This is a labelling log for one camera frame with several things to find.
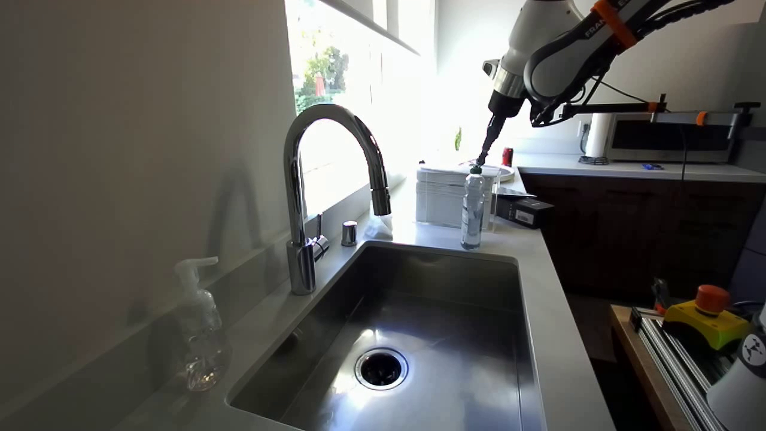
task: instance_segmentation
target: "microwave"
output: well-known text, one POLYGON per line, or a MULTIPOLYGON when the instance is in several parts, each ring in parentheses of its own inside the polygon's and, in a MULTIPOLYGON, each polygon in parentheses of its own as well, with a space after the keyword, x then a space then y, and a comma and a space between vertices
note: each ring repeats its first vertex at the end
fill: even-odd
POLYGON ((606 140, 607 159, 640 162, 731 162, 734 139, 731 139, 733 115, 710 115, 704 126, 693 115, 671 121, 652 121, 648 115, 616 115, 616 129, 606 140))

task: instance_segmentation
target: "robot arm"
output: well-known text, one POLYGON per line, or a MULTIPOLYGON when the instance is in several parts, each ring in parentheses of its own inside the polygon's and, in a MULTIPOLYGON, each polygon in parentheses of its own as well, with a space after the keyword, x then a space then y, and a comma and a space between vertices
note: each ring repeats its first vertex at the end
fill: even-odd
POLYGON ((616 55, 671 22, 725 1, 731 0, 666 6, 667 0, 596 0, 581 16, 573 0, 526 0, 511 25, 509 47, 492 70, 488 107, 498 117, 515 117, 528 99, 533 126, 568 119, 553 119, 553 111, 585 91, 589 78, 598 85, 616 55))

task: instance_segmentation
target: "paper towel roll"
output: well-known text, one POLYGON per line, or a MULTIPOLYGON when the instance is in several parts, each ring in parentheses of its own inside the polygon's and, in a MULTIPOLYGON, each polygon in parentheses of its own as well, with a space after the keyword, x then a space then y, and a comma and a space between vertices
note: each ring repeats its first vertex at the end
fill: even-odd
POLYGON ((606 143, 616 134, 616 115, 596 111, 590 117, 589 139, 585 140, 587 157, 604 157, 606 143))

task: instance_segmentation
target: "faucet handle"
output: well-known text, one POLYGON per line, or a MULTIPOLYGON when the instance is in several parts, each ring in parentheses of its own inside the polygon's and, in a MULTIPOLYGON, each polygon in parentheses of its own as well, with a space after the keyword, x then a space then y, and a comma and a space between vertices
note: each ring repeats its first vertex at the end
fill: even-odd
POLYGON ((307 243, 314 249, 314 260, 318 260, 328 249, 331 249, 331 240, 320 232, 320 212, 314 217, 316 222, 316 234, 307 236, 307 243))

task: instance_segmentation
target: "window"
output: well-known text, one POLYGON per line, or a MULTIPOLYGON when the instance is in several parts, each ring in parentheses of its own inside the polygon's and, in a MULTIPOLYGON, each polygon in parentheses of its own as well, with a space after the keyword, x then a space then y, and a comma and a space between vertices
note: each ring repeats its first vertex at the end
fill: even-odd
MULTIPOLYGON (((391 175, 418 157, 427 60, 356 24, 320 0, 288 0, 295 109, 338 103, 375 134, 391 175)), ((308 212, 365 183, 361 149, 334 121, 316 121, 302 140, 308 212)))

